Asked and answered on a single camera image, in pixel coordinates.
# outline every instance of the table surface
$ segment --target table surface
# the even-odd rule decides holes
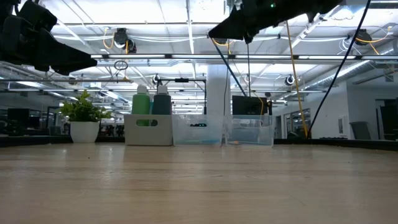
[[[398,153],[332,146],[0,149],[1,223],[397,223]]]

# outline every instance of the teal bottle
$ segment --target teal bottle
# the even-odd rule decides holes
[[[147,87],[139,85],[137,94],[132,97],[131,114],[149,114],[150,113],[150,97],[147,94]],[[149,126],[149,120],[137,121],[138,126]]]

